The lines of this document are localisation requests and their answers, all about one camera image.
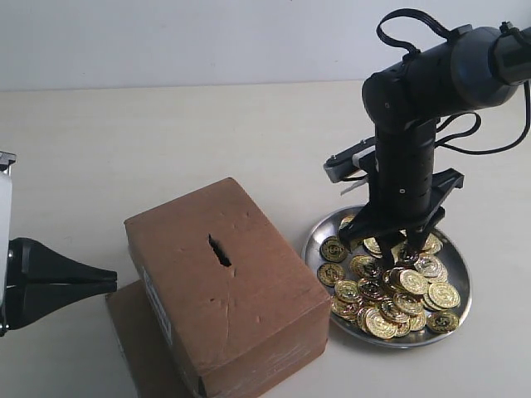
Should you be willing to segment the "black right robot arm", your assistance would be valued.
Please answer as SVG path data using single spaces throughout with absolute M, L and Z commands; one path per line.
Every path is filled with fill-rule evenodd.
M 461 188 L 454 169 L 435 172 L 434 152 L 448 142 L 437 133 L 453 119 L 507 102 L 530 81 L 530 32 L 509 23 L 438 28 L 443 42 L 427 51 L 409 46 L 402 60 L 372 74 L 362 87 L 375 132 L 326 162 L 334 182 L 363 173 L 368 203 L 339 240 L 353 248 L 376 239 L 382 256 L 401 240 L 416 255 L 444 217 L 443 201 Z

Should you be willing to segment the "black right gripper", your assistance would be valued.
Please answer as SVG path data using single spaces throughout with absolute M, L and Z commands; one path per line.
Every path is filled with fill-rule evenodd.
M 399 232 L 407 233 L 406 259 L 415 260 L 428 236 L 445 216 L 443 201 L 455 188 L 463 187 L 463 175 L 453 168 L 434 173 L 435 119 L 409 129 L 375 130 L 375 154 L 366 164 L 369 201 L 339 232 L 349 247 L 368 237 L 376 238 L 383 270 L 394 267 L 392 249 Z

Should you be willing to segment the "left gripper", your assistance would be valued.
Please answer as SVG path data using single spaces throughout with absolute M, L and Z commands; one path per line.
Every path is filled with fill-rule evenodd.
M 30 238 L 9 241 L 11 167 L 17 156 L 1 151 L 1 336 L 72 303 L 117 289 L 117 273 L 69 259 Z M 29 284 L 24 287 L 8 286 Z

